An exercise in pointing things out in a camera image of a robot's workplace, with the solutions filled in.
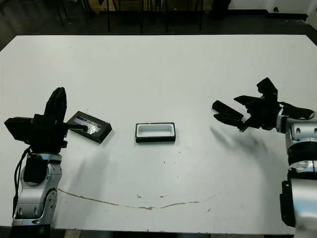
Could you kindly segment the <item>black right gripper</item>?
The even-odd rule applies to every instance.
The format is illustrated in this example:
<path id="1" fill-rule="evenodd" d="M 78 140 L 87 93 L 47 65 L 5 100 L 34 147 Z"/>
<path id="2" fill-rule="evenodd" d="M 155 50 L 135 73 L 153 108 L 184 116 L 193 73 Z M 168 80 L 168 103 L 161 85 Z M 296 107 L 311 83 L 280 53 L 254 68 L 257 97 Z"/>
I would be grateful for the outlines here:
<path id="1" fill-rule="evenodd" d="M 247 113 L 250 114 L 246 121 L 242 122 L 239 117 L 221 113 L 214 114 L 214 118 L 221 123 L 238 126 L 241 132 L 249 127 L 264 130 L 276 128 L 277 115 L 280 112 L 280 104 L 277 98 L 265 96 L 257 98 L 242 95 L 234 98 L 234 101 L 246 107 Z"/>

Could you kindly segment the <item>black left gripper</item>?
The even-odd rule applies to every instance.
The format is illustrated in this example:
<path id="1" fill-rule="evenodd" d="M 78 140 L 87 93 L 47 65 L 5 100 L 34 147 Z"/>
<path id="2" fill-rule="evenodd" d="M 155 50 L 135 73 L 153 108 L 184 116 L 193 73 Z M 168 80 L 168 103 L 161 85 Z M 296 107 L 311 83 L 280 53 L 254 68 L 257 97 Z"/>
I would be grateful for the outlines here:
<path id="1" fill-rule="evenodd" d="M 33 117 L 29 139 L 32 152 L 58 154 L 67 147 L 64 139 L 70 129 L 88 131 L 86 125 L 64 123 L 66 109 L 66 91 L 58 87 L 49 97 L 44 115 L 35 114 Z"/>

